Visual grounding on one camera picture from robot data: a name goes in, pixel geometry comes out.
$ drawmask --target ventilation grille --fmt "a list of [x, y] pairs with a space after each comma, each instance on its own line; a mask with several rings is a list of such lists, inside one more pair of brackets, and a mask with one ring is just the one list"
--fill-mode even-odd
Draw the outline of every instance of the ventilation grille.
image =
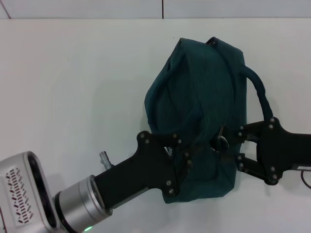
[[13, 168], [6, 173], [6, 180], [10, 194], [10, 202], [15, 213], [17, 225], [24, 225], [33, 217], [31, 205], [27, 198], [27, 192], [24, 187], [23, 177], [19, 168]]

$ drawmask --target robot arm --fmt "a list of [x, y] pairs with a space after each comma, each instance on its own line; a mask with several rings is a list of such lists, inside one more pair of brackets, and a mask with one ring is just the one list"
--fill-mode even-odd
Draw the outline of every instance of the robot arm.
[[[137, 135], [138, 149], [129, 159], [107, 171], [89, 176], [60, 191], [52, 201], [38, 158], [25, 152], [0, 162], [0, 214], [5, 233], [47, 233], [63, 229], [83, 232], [112, 215], [112, 210], [158, 188], [167, 197], [178, 195], [180, 185], [192, 167], [191, 152], [176, 134]], [[228, 155], [228, 148], [245, 141], [257, 143], [257, 161], [244, 154]], [[220, 156], [235, 159], [240, 171], [277, 184], [284, 171], [311, 170], [311, 135], [285, 131], [277, 118], [242, 126], [233, 132], [223, 126], [211, 140]], [[182, 154], [173, 162], [175, 151]]]
[[52, 201], [38, 158], [25, 152], [0, 162], [0, 210], [3, 231], [83, 232], [112, 215], [112, 210], [148, 189], [161, 189], [168, 197], [178, 195], [191, 156], [173, 164], [172, 154], [181, 150], [176, 134], [137, 135], [138, 149], [129, 159], [98, 176], [89, 176], [60, 191]]

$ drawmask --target white surface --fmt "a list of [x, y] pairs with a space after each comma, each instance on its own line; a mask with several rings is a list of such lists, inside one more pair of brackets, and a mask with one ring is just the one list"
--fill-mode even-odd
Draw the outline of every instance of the white surface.
[[162, 18], [161, 0], [2, 0], [12, 18]]
[[164, 0], [165, 18], [311, 17], [309, 0]]
[[2, 7], [0, 3], [0, 19], [8, 18], [8, 15], [5, 13], [4, 8]]
[[[117, 164], [148, 129], [144, 96], [180, 37], [241, 49], [283, 127], [311, 133], [311, 19], [0, 21], [0, 159], [32, 150], [52, 194]], [[249, 122], [262, 120], [254, 88]], [[254, 158], [255, 148], [244, 146]], [[311, 182], [311, 175], [306, 179]], [[311, 190], [298, 171], [276, 186], [246, 174], [221, 199], [166, 205], [150, 190], [90, 233], [309, 233]]]

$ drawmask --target cable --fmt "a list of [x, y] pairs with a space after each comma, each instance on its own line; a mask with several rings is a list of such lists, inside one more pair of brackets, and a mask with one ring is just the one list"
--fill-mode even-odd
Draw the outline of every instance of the cable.
[[303, 177], [303, 173], [304, 173], [304, 171], [301, 171], [301, 174], [300, 174], [301, 180], [302, 180], [302, 182], [305, 184], [306, 187], [308, 187], [309, 189], [311, 189], [311, 185], [309, 185], [309, 184], [306, 182], [305, 178]]

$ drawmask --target green fabric bag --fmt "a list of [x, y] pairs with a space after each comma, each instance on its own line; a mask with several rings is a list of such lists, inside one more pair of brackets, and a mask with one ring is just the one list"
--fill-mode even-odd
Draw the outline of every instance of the green fabric bag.
[[[239, 49], [213, 37], [207, 43], [181, 38], [148, 90], [145, 108], [153, 133], [178, 133], [190, 148], [193, 168], [176, 197], [166, 203], [216, 198], [234, 187], [236, 164], [221, 159], [211, 138], [226, 125], [246, 124], [246, 77], [258, 92], [265, 118], [269, 103], [259, 77], [244, 65]], [[239, 153], [241, 145], [229, 148]], [[176, 164], [182, 154], [173, 159]]]

